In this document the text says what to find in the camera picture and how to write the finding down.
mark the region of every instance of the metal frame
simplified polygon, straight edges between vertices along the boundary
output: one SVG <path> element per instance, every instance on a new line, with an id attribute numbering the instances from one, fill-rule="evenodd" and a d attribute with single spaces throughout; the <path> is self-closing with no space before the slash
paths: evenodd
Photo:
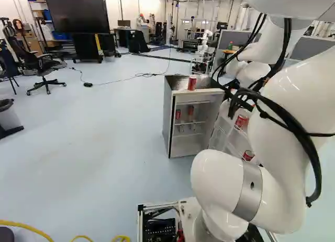
<path id="1" fill-rule="evenodd" d="M 161 203 L 161 204 L 138 204 L 137 209 L 137 242 L 143 242 L 143 216 L 145 211 L 153 211 L 164 208 L 173 208 L 178 214 L 180 202 L 170 202 L 170 203 Z M 265 231 L 271 242 L 279 242 L 276 235 L 272 232 Z"/>
<path id="2" fill-rule="evenodd" d="M 173 208 L 178 210 L 178 202 L 170 202 L 163 204 L 138 204 L 137 208 L 137 242 L 143 242 L 143 217 L 145 211 L 153 211 L 164 208 Z"/>

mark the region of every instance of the floor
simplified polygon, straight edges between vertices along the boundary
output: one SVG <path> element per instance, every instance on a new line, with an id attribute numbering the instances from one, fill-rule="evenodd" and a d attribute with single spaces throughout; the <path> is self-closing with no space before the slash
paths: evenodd
<path id="1" fill-rule="evenodd" d="M 166 56 L 170 50 L 150 54 Z M 180 54 L 188 53 L 171 50 L 173 58 Z M 93 84 L 160 73 L 167 67 L 166 74 L 189 74 L 189 63 L 169 64 L 131 54 L 102 64 L 69 61 L 68 67 L 81 70 L 82 80 Z M 124 234 L 135 242 L 138 203 L 193 195 L 189 181 L 193 158 L 166 156 L 161 135 L 163 76 L 92 88 L 84 87 L 80 73 L 68 68 L 47 77 L 55 78 L 68 86 L 53 86 L 50 95 L 39 89 L 30 97 L 25 91 L 40 81 L 35 76 L 17 78 L 17 96 L 9 82 L 0 83 L 0 98 L 15 99 L 15 111 L 25 126 L 0 140 L 0 217 L 32 225 L 55 242 L 70 241 L 78 234 L 95 242 Z M 332 241 L 333 147 L 329 142 L 320 151 L 321 199 L 307 210 L 302 229 L 280 236 L 280 242 Z M 313 187 L 309 171 L 308 193 Z M 26 230 L 14 230 L 18 242 L 45 241 Z"/>

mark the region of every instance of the open fridge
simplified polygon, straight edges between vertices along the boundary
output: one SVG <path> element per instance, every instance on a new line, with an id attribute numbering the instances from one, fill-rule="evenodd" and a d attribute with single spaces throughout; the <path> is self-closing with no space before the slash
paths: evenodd
<path id="1" fill-rule="evenodd" d="M 188 78 L 165 76 L 162 132 L 168 157 L 196 155 L 207 148 L 240 158 L 246 151 L 252 153 L 246 134 L 248 123 L 235 125 L 239 115 L 248 118 L 251 113 L 239 109 L 229 119 L 229 102 L 222 103 L 224 91 L 206 75 L 197 76 L 195 90 L 187 90 Z"/>

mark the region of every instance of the computer monitor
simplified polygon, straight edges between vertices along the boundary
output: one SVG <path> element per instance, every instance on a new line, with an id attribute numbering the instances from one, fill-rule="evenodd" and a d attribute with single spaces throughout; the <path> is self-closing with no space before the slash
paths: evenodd
<path id="1" fill-rule="evenodd" d="M 228 28 L 228 23 L 218 21 L 218 23 L 216 24 L 216 28 L 220 29 L 220 30 L 221 29 L 227 29 Z"/>
<path id="2" fill-rule="evenodd" d="M 110 32 L 104 0 L 47 0 L 47 4 L 58 32 Z"/>
<path id="3" fill-rule="evenodd" d="M 117 20 L 117 26 L 130 27 L 130 20 Z"/>

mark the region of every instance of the fridge shelf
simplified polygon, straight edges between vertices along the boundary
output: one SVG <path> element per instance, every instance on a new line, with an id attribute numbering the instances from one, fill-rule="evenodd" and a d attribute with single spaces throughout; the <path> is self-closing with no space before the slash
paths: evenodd
<path id="1" fill-rule="evenodd" d="M 200 105 L 201 103 L 211 103 L 211 101 L 178 102 L 176 105 Z"/>
<path id="2" fill-rule="evenodd" d="M 198 124 L 198 123 L 206 123 L 206 121 L 194 121 L 194 122 L 175 123 L 174 125 L 186 125 L 186 124 Z"/>
<path id="3" fill-rule="evenodd" d="M 196 136 L 196 135 L 204 135 L 203 133 L 192 133 L 192 134 L 178 134 L 178 135 L 174 135 L 172 138 L 175 137 L 188 137 L 188 136 Z"/>

